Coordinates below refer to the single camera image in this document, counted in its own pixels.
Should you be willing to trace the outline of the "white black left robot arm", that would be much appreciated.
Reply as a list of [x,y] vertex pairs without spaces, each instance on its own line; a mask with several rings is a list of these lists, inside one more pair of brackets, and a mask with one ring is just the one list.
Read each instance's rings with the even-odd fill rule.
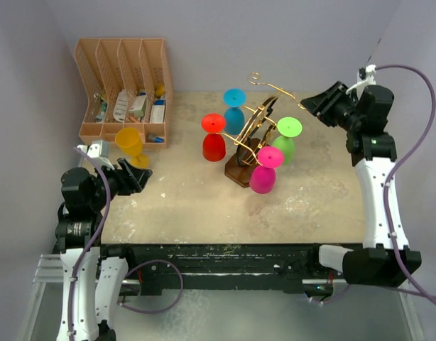
[[122,281],[136,273],[137,262],[130,247],[103,247],[102,230],[112,199],[140,193],[152,174],[120,158],[95,175],[83,167],[62,175],[55,230],[63,275],[58,340],[115,340]]

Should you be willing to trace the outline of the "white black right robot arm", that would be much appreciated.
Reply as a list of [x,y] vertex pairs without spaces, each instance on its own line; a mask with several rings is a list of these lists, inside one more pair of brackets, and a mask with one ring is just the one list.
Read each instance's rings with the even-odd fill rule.
[[394,101],[391,90],[366,85],[359,96],[344,83],[301,104],[326,126],[347,133],[346,148],[356,171],[364,204],[365,232],[359,249],[321,244],[307,262],[307,272],[322,278],[334,269],[348,284],[397,288],[422,263],[420,252],[410,249],[400,219],[394,177],[397,151],[385,131]]

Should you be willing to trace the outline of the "green wine glass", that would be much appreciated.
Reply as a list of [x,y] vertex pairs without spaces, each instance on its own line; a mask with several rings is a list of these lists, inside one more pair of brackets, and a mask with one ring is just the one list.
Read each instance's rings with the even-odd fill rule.
[[276,128],[280,136],[274,139],[271,145],[282,152],[283,165],[288,165],[291,163],[295,152],[293,139],[302,133],[303,126],[294,117],[283,117],[276,124]]

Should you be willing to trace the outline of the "yellow wine glass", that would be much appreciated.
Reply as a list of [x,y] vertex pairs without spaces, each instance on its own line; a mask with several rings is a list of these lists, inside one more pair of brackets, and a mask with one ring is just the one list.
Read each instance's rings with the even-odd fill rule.
[[143,142],[139,132],[132,127],[123,128],[115,137],[116,145],[130,157],[130,164],[137,168],[148,168],[150,159],[143,154]]

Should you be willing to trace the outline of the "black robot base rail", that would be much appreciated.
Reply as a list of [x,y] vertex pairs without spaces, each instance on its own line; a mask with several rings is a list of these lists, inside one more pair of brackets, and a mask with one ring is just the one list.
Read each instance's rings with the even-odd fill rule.
[[104,244],[130,247],[122,286],[143,296],[164,290],[282,291],[332,295],[343,275],[317,262],[316,244]]

